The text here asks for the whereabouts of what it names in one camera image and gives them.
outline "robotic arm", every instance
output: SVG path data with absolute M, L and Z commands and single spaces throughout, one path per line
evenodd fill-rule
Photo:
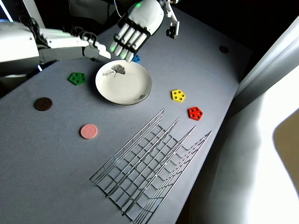
M 128 17 L 123 16 L 123 24 L 110 51 L 121 59 L 130 62 L 140 47 L 160 27 L 165 8 L 168 18 L 172 19 L 167 36 L 178 36 L 179 21 L 170 3 L 178 0 L 142 0 L 137 3 Z M 33 19 L 25 26 L 18 22 L 0 20 L 0 76 L 24 74 L 37 68 L 39 64 L 64 59 L 90 58 L 103 61 L 110 59 L 105 45 L 100 44 L 96 35 L 90 32 L 73 36 L 57 29 L 40 29 Z

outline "metal wire divider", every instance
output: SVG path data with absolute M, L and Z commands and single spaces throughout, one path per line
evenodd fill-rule
M 164 130 L 163 114 L 164 109 L 90 178 L 135 224 L 150 220 L 212 133 L 186 149 L 183 143 L 196 126 L 177 141 L 170 131 L 179 118 Z

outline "black strap on robot hand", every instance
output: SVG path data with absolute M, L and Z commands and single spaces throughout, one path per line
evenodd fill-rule
M 143 43 L 139 46 L 138 49 L 134 49 L 132 46 L 129 47 L 128 45 L 126 44 L 123 44 L 121 42 L 121 40 L 117 39 L 118 35 L 115 34 L 113 39 L 115 42 L 117 42 L 121 47 L 123 47 L 124 49 L 127 49 L 128 51 L 132 52 L 134 55 L 138 52 L 138 50 L 143 46 L 143 44 L 147 41 L 147 39 L 149 39 L 149 37 L 151 36 L 150 32 L 146 29 L 146 28 L 143 28 L 141 27 L 140 25 L 136 24 L 135 22 L 133 22 L 132 20 L 130 20 L 128 17 L 127 17 L 127 14 L 124 15 L 118 22 L 118 26 L 120 28 L 122 28 L 122 26 L 124 24 L 128 24 L 130 27 L 132 27 L 133 29 L 135 30 L 138 30 L 140 33 L 144 33 L 146 35 L 146 38 L 145 40 L 143 41 Z

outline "white robotic hand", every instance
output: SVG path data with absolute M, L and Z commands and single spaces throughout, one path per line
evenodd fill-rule
M 137 3 L 127 18 L 118 34 L 114 35 L 114 41 L 110 46 L 110 51 L 116 56 L 131 62 L 139 48 L 147 39 L 160 27 L 166 7 L 166 15 L 172 18 L 173 23 L 167 30 L 167 35 L 175 39 L 178 35 L 179 22 L 175 17 L 170 3 L 177 3 L 178 0 L 142 0 Z

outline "metal grid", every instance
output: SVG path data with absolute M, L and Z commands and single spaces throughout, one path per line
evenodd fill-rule
M 179 118 L 164 130 L 163 114 L 164 109 L 90 178 L 136 224 L 150 220 L 212 132 L 186 149 L 182 145 L 196 126 L 177 141 L 169 133 Z

